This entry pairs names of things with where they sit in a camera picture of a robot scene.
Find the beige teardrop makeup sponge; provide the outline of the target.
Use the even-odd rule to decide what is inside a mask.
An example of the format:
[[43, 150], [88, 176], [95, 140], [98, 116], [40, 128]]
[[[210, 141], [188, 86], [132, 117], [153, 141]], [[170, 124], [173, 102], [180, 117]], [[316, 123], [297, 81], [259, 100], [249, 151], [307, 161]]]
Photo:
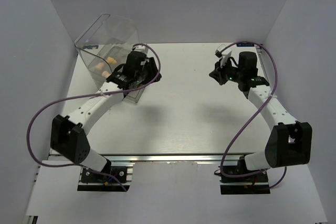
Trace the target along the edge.
[[107, 78], [107, 77], [110, 76], [110, 75], [111, 75], [111, 73], [108, 72], [108, 71], [104, 71], [104, 72], [102, 73], [102, 76], [105, 77], [105, 78]]

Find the beige gourd makeup sponge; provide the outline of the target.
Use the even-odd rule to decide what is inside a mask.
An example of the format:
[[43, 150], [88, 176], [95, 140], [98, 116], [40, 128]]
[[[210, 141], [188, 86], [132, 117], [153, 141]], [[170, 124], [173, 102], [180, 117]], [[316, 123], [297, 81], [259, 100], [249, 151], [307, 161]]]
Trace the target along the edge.
[[100, 62], [100, 63], [98, 63], [97, 65], [95, 65], [95, 69], [97, 70], [97, 71], [102, 71], [104, 68], [105, 68], [105, 66], [106, 66], [106, 64], [104, 63], [104, 62]]

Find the clear acrylic makeup organizer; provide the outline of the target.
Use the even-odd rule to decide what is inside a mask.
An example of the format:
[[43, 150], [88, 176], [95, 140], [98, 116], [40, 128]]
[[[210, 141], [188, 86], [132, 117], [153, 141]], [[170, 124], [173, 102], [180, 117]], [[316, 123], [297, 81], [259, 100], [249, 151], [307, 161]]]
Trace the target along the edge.
[[[137, 27], [132, 20], [101, 14], [75, 40], [74, 46], [99, 89], [106, 81], [102, 73], [108, 71], [112, 74], [117, 66], [125, 63], [133, 45], [138, 42]], [[108, 57], [118, 63], [109, 65], [106, 61]], [[100, 62], [106, 64], [101, 72], [95, 69]]]

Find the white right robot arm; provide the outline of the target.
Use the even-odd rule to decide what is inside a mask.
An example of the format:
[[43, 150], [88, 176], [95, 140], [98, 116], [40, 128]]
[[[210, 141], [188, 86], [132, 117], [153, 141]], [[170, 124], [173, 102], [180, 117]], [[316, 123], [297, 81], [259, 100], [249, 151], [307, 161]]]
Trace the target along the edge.
[[258, 75], [254, 52], [240, 52], [237, 61], [230, 51], [222, 54], [209, 76], [220, 85], [229, 81], [237, 83], [270, 129], [264, 150], [240, 157], [235, 174], [241, 180], [250, 181], [257, 170], [309, 163], [312, 127], [307, 122], [299, 122], [271, 95], [269, 82]]

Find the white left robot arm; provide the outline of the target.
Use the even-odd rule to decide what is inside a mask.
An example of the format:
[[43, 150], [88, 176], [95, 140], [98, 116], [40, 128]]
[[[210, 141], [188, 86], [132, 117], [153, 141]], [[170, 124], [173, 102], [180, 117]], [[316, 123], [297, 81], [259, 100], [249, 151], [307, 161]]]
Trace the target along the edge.
[[159, 79], [154, 58], [143, 52], [130, 52], [126, 62], [118, 65], [107, 76], [95, 97], [70, 114], [57, 115], [53, 119], [51, 149], [74, 164], [93, 170], [93, 176], [98, 181], [108, 180], [111, 175], [111, 162], [90, 147], [88, 133], [112, 106], [123, 101], [133, 89]]

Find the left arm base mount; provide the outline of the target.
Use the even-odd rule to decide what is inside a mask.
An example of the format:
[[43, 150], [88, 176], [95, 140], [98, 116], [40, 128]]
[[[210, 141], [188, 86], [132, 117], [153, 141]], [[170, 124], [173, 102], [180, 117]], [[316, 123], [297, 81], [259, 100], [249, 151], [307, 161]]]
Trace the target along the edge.
[[82, 168], [79, 175], [77, 191], [89, 192], [126, 192], [132, 182], [134, 163], [112, 162], [110, 176], [103, 176]]

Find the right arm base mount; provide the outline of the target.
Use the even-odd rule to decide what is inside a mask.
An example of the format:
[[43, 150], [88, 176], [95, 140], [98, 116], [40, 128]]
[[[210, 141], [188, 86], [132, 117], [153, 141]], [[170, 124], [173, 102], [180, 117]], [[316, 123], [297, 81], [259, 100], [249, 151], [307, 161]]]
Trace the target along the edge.
[[220, 173], [218, 168], [214, 171], [214, 175], [218, 176], [220, 193], [222, 195], [262, 195], [270, 194], [269, 181], [267, 173], [244, 177], [244, 178], [228, 178]]

